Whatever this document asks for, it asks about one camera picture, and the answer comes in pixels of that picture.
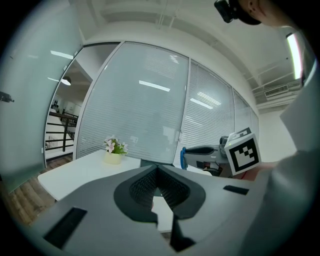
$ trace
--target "window blinds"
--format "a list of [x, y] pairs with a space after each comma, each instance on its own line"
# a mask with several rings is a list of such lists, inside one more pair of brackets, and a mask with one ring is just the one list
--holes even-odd
[[180, 167], [180, 151], [200, 145], [217, 145], [221, 136], [234, 132], [232, 88], [196, 62], [191, 63], [185, 118], [174, 165]]
[[251, 109], [251, 129], [255, 134], [256, 140], [259, 141], [259, 118]]
[[79, 127], [76, 157], [105, 149], [115, 135], [128, 156], [172, 163], [185, 105], [187, 58], [161, 48], [124, 43], [100, 74]]
[[251, 128], [251, 110], [249, 105], [242, 99], [238, 92], [233, 89], [235, 108], [235, 132], [245, 128]]

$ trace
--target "flower pot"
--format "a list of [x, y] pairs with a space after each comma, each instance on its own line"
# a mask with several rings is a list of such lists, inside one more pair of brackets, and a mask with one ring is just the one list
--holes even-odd
[[107, 164], [119, 165], [121, 163], [121, 157], [122, 157], [121, 154], [114, 154], [106, 151], [103, 161]]

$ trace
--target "pink flower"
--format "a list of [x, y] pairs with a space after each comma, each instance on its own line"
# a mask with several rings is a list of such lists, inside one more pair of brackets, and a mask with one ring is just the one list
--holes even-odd
[[108, 151], [109, 153], [112, 153], [112, 151], [114, 151], [115, 149], [115, 143], [112, 142], [112, 140], [108, 140], [108, 146], [106, 147], [106, 151]]

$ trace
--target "white table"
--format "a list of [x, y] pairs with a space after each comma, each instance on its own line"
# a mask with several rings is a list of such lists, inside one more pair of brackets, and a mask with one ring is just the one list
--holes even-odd
[[38, 176], [43, 188], [57, 201], [80, 186], [140, 167], [140, 159], [123, 156], [121, 164], [103, 162], [105, 150], [98, 150]]
[[[121, 164], [103, 162], [105, 150], [99, 150], [77, 160], [64, 164], [38, 176], [39, 183], [57, 201], [61, 200], [80, 186], [103, 178], [140, 167], [140, 159], [123, 156]], [[188, 171], [207, 174], [192, 166]], [[173, 212], [161, 196], [153, 197], [152, 212], [158, 215], [157, 229], [160, 232], [172, 230]]]

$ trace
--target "white wall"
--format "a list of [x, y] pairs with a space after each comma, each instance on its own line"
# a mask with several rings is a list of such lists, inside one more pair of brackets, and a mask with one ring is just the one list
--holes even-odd
[[79, 116], [79, 115], [80, 115], [80, 111], [81, 111], [81, 106], [75, 104], [75, 105], [74, 105], [73, 114], [74, 114], [75, 116]]
[[259, 116], [259, 149], [263, 162], [275, 162], [292, 156], [296, 146], [280, 119], [283, 110]]
[[97, 72], [117, 44], [104, 44], [84, 47], [75, 57], [74, 64], [81, 69], [89, 81], [95, 79]]
[[67, 113], [69, 114], [74, 114], [74, 111], [75, 111], [75, 106], [76, 104], [74, 104], [73, 102], [70, 102], [70, 101], [67, 101], [65, 104], [64, 104], [64, 109]]
[[64, 86], [63, 84], [60, 83], [58, 85], [56, 95], [61, 97], [64, 101], [73, 102], [74, 104], [82, 106], [82, 103], [84, 102], [87, 91], [88, 89], [78, 90], [78, 89], [68, 88], [67, 86]]
[[152, 23], [120, 21], [107, 24], [86, 40], [85, 45], [117, 41], [155, 45], [192, 58], [221, 76], [239, 92], [254, 112], [258, 113], [251, 88], [239, 70], [221, 53], [200, 39], [175, 28], [164, 31], [157, 29]]

